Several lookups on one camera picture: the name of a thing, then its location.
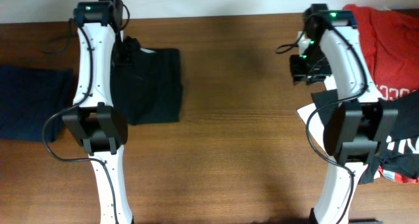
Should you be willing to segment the black shorts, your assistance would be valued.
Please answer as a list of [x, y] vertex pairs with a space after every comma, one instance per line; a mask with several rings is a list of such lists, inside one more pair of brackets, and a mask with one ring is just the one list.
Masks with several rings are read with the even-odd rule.
[[111, 70], [114, 108], [130, 125], [179, 122], [183, 101], [181, 53], [143, 48], [139, 62]]

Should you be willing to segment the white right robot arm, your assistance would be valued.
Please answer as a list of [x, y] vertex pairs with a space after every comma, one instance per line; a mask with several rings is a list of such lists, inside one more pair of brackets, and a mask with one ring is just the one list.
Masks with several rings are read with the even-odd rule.
[[323, 150], [314, 150], [328, 169], [308, 220], [348, 223], [357, 184], [374, 157], [385, 149], [398, 110], [385, 103], [373, 83], [352, 11], [313, 4], [305, 10], [303, 22], [294, 44], [299, 54], [290, 57], [293, 82], [311, 84], [332, 76], [337, 86], [337, 100], [317, 107], [308, 117], [334, 109], [323, 127]]

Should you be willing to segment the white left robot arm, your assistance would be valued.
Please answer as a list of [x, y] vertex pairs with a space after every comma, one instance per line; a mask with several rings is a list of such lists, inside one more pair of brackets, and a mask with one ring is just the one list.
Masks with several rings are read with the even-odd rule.
[[111, 97], [113, 57], [122, 43], [123, 2], [80, 2], [73, 11], [80, 44], [74, 109], [63, 121], [88, 155], [96, 177], [101, 223], [133, 223], [123, 171], [128, 125]]

